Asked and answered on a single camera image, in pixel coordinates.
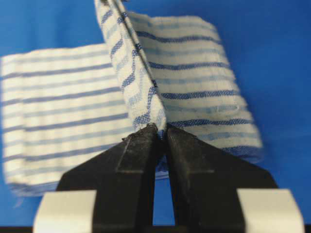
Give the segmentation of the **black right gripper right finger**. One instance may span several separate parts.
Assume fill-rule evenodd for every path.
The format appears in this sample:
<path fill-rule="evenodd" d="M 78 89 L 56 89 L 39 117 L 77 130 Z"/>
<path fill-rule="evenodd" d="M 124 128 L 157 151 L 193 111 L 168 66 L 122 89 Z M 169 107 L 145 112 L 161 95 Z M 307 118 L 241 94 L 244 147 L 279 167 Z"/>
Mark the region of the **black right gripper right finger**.
<path fill-rule="evenodd" d="M 175 126 L 167 160 L 176 225 L 245 227 L 238 188 L 277 188 L 272 175 Z"/>

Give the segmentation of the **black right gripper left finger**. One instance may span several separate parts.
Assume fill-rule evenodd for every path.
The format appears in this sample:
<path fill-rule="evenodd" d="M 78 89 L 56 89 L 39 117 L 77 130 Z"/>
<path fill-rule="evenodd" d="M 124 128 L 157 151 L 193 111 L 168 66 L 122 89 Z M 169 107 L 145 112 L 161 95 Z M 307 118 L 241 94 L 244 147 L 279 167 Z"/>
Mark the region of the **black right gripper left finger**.
<path fill-rule="evenodd" d="M 96 190 L 93 227 L 153 223 L 159 138 L 155 124 L 64 173 L 57 191 Z"/>

